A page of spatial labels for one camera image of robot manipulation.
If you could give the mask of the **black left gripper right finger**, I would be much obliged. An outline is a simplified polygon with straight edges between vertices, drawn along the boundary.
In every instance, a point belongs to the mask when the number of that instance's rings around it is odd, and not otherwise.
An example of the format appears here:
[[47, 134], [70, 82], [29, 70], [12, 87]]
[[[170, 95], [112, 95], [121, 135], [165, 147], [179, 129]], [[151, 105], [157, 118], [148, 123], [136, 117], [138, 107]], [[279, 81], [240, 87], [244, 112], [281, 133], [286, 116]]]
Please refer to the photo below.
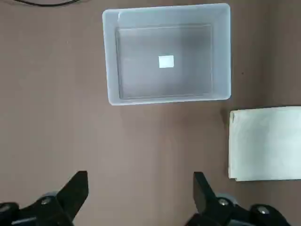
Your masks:
[[274, 207], [254, 204], [246, 210], [235, 201], [217, 196], [203, 172], [193, 174], [195, 213], [187, 226], [288, 226], [286, 218]]

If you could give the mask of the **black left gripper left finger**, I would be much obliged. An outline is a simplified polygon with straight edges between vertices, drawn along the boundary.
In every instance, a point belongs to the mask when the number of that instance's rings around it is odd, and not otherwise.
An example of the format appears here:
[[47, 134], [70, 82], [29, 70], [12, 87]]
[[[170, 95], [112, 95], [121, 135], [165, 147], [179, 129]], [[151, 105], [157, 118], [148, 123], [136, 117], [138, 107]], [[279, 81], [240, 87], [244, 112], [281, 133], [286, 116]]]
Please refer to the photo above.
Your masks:
[[78, 171], [58, 192], [50, 192], [31, 205], [20, 208], [16, 202], [0, 204], [2, 226], [72, 226], [88, 197], [88, 173]]

